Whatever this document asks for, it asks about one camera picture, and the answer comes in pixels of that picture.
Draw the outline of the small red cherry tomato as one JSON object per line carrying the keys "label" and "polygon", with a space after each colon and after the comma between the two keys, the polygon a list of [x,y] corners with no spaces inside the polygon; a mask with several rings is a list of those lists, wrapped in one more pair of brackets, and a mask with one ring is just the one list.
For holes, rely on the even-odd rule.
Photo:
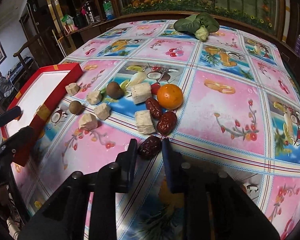
{"label": "small red cherry tomato", "polygon": [[158,90],[160,89],[160,87],[161,87],[161,85],[160,85],[160,83],[158,83],[158,82],[152,84],[152,85],[151,85],[151,93],[152,93],[153,95],[157,95]]}

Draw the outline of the floral plastic tablecloth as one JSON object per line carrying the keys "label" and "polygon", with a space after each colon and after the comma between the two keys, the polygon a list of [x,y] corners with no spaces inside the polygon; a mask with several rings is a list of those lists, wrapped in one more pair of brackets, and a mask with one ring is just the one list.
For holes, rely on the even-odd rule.
{"label": "floral plastic tablecloth", "polygon": [[139,143],[134,184],[116,197],[119,239],[181,239],[164,139],[208,172],[224,171],[280,239],[300,221],[300,90],[274,44],[221,26],[206,42],[173,20],[127,22],[64,59],[83,75],[51,114],[26,166],[13,165],[34,215],[74,171],[92,173]]}

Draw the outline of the white chunk centre left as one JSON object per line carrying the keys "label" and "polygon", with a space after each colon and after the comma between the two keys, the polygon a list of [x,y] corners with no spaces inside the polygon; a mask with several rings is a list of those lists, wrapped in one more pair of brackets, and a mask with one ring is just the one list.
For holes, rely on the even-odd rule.
{"label": "white chunk centre left", "polygon": [[94,108],[95,115],[100,120],[106,120],[110,116],[111,107],[107,103],[101,103]]}

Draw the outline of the dark dining table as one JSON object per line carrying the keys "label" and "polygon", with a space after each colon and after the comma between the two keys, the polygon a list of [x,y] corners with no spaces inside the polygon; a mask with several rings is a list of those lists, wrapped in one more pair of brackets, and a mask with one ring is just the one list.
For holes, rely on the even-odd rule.
{"label": "dark dining table", "polygon": [[[24,62],[26,63],[27,68],[29,70],[32,70],[32,65],[34,63],[34,58],[30,56],[24,57]],[[15,84],[17,80],[24,74],[26,73],[26,70],[24,69],[24,66],[21,62],[18,62],[15,67],[12,69],[9,77],[9,81],[12,84]]]}

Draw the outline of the dark red jujube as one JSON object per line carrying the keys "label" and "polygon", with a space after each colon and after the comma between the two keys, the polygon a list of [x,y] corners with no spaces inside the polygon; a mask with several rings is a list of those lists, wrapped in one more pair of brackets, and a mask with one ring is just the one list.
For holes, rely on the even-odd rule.
{"label": "dark red jujube", "polygon": [[154,158],[162,149],[162,142],[158,137],[148,137],[137,150],[137,154],[141,159],[151,160]]}

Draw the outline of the red jujube upper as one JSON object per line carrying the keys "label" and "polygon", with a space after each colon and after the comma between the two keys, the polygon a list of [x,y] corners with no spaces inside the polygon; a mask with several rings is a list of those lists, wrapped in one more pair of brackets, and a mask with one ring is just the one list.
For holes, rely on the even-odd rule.
{"label": "red jujube upper", "polygon": [[157,100],[154,98],[148,98],[145,102],[146,108],[149,110],[150,115],[156,119],[159,120],[162,116],[162,109],[158,103]]}

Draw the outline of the green leafy vegetable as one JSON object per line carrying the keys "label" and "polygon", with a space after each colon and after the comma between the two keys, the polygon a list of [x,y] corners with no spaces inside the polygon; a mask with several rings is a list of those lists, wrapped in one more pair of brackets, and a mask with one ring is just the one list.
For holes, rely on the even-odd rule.
{"label": "green leafy vegetable", "polygon": [[173,26],[175,31],[193,34],[196,39],[202,42],[207,41],[211,33],[216,33],[219,30],[219,23],[206,12],[181,18]]}

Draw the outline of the large orange tangerine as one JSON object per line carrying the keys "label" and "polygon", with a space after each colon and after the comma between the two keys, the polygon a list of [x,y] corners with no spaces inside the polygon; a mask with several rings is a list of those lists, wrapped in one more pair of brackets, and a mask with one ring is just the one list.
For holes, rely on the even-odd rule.
{"label": "large orange tangerine", "polygon": [[157,101],[161,107],[174,110],[183,104],[183,93],[178,86],[166,84],[159,88]]}

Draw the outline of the brown longan fruit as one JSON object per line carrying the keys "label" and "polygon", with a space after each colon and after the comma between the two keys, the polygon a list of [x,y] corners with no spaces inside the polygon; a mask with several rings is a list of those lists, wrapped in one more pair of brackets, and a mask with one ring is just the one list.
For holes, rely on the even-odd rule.
{"label": "brown longan fruit", "polygon": [[79,115],[83,111],[83,105],[79,101],[75,100],[69,104],[69,111],[71,114]]}

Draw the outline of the red jujube lower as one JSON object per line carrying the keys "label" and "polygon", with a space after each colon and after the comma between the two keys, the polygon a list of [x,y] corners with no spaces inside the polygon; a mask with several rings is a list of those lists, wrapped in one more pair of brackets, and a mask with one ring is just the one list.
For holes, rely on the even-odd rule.
{"label": "red jujube lower", "polygon": [[162,135],[169,135],[177,124],[177,116],[172,111],[165,112],[157,123],[157,130]]}

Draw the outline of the brown kiwi fruit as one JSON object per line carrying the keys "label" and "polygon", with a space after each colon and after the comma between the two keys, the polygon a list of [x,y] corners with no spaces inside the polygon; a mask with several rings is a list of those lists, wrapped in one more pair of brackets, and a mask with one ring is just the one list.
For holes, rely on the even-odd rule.
{"label": "brown kiwi fruit", "polygon": [[124,91],[117,82],[111,81],[106,86],[106,94],[112,99],[120,99],[124,96]]}

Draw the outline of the clear plastic water bottle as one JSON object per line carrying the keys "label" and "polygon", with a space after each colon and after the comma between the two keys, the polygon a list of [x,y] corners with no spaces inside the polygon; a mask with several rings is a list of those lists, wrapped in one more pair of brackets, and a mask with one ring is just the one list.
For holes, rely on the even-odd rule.
{"label": "clear plastic water bottle", "polygon": [[111,5],[111,0],[104,0],[103,8],[104,8],[107,20],[112,20],[115,18],[113,7]]}

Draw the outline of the steel thermos flask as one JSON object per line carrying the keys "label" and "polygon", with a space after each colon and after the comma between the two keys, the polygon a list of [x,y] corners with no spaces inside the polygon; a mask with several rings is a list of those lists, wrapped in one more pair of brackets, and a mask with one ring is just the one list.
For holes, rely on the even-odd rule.
{"label": "steel thermos flask", "polygon": [[84,9],[85,9],[85,16],[88,24],[93,24],[95,22],[95,19],[94,19],[93,8],[91,6],[91,3],[85,2]]}

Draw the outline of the red shallow box tray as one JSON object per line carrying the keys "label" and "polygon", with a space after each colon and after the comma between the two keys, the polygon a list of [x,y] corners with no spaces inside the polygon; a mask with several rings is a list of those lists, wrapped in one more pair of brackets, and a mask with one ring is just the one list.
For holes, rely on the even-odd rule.
{"label": "red shallow box tray", "polygon": [[13,162],[24,167],[30,150],[36,144],[48,117],[66,95],[66,86],[75,83],[83,74],[78,63],[66,63],[39,68],[19,90],[8,109],[20,107],[21,117],[1,128],[3,139],[7,140],[21,128],[33,128],[26,136],[25,145],[14,154]]}

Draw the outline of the green snack bag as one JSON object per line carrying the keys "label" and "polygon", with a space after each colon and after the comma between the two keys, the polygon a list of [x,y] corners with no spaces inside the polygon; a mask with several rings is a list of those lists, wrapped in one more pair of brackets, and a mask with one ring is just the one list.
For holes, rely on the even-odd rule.
{"label": "green snack bag", "polygon": [[73,17],[69,16],[68,14],[65,14],[62,17],[61,22],[65,23],[67,25],[74,25]]}

